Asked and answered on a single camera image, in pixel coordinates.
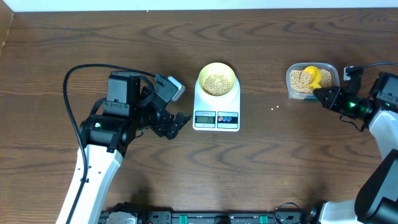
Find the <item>yellow measuring scoop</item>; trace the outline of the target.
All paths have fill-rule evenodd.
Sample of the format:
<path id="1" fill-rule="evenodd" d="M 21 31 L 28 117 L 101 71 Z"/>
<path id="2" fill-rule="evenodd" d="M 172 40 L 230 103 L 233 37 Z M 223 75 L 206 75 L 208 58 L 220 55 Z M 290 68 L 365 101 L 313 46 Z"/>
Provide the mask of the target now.
<path id="1" fill-rule="evenodd" d="M 308 88 L 321 88 L 320 80 L 322 79 L 322 73 L 320 69 L 315 66 L 308 66 L 306 67 L 301 75 L 300 75 L 300 82 L 302 85 Z"/>

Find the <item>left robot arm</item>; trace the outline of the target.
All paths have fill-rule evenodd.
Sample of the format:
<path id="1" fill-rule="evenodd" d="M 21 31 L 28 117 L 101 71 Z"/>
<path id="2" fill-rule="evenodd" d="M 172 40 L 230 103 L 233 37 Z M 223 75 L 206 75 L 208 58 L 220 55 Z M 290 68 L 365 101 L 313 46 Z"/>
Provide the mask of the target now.
<path id="1" fill-rule="evenodd" d="M 106 98 L 98 100 L 77 129 L 79 151 L 74 175 L 57 223 L 97 223 L 106 194 L 128 145 L 147 129 L 173 139 L 191 119 L 165 108 L 185 87 L 157 73 L 152 80 L 138 72 L 112 72 Z"/>

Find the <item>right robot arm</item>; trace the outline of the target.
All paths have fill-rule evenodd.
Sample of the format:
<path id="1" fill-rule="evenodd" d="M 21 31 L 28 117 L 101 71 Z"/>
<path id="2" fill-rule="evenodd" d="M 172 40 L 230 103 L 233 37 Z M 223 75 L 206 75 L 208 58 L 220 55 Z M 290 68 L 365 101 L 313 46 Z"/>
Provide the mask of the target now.
<path id="1" fill-rule="evenodd" d="M 366 98 L 358 97 L 358 78 L 340 86 L 319 88 L 315 97 L 341 117 L 363 121 L 375 138 L 382 162 L 361 187 L 355 199 L 322 202 L 313 208 L 309 223 L 397 224 L 397 76 L 381 72 Z"/>

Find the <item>white digital kitchen scale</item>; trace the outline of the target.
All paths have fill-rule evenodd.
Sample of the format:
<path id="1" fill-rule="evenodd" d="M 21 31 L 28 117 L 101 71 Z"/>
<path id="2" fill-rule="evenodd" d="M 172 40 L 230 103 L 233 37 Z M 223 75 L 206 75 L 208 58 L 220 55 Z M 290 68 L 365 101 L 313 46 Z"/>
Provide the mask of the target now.
<path id="1" fill-rule="evenodd" d="M 235 78 L 232 89 L 225 95 L 209 95 L 203 79 L 195 84 L 193 124 L 196 131 L 238 132 L 241 125 L 241 86 Z"/>

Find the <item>soybeans in bowl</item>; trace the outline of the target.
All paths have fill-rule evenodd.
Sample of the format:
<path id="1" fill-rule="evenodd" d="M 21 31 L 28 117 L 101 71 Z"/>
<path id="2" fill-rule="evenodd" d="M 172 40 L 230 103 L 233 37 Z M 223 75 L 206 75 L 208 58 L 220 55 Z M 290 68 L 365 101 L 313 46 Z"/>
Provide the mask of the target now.
<path id="1" fill-rule="evenodd" d="M 233 85 L 231 81 L 222 74 L 209 75 L 203 82 L 203 89 L 209 95 L 222 96 L 227 94 Z"/>

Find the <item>pale yellow bowl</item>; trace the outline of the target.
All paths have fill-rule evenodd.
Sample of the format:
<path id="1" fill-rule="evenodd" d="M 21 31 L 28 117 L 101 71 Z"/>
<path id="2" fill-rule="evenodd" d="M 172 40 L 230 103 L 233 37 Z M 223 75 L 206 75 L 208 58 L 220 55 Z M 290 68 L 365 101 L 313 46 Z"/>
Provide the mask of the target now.
<path id="1" fill-rule="evenodd" d="M 203 91 L 204 91 L 204 89 L 203 89 L 204 80 L 209 75 L 216 74 L 216 73 L 226 76 L 231 81 L 231 83 L 234 87 L 234 85 L 236 83 L 236 75 L 235 75 L 233 69 L 231 67 L 229 67 L 227 64 L 215 62 L 215 63 L 210 63 L 210 64 L 206 65 L 205 67 L 203 67 L 199 73 L 198 81 L 199 81 L 199 85 Z"/>

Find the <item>soybeans pile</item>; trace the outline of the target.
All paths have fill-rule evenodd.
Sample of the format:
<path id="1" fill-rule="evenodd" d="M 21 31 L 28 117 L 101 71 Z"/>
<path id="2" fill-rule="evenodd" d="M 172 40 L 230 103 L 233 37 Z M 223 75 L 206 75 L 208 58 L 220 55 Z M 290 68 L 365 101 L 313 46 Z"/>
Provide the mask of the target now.
<path id="1" fill-rule="evenodd" d="M 328 70 L 320 70 L 322 78 L 319 82 L 322 88 L 332 86 L 332 75 Z M 312 94 L 314 88 L 308 87 L 310 83 L 310 75 L 303 70 L 292 70 L 290 72 L 290 82 L 292 88 L 298 93 Z"/>

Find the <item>clear plastic container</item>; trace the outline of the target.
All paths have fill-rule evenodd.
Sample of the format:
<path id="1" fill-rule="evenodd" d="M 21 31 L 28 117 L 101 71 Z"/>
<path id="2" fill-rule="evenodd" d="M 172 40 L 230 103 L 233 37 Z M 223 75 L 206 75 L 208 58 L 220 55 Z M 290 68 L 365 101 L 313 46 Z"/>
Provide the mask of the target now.
<path id="1" fill-rule="evenodd" d="M 319 88 L 339 86 L 335 67 L 328 63 L 296 63 L 286 73 L 288 96 L 296 100 L 316 100 L 313 92 Z"/>

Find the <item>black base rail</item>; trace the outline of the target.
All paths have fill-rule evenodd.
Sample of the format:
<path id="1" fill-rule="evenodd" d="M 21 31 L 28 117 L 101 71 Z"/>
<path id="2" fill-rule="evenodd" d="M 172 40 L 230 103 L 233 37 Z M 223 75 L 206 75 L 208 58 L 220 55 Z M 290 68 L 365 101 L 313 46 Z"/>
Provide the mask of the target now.
<path id="1" fill-rule="evenodd" d="M 130 202 L 118 203 L 101 212 L 105 224 L 305 224 L 310 219 L 300 208 L 279 207 L 266 211 L 175 211 L 167 207 L 144 208 Z"/>

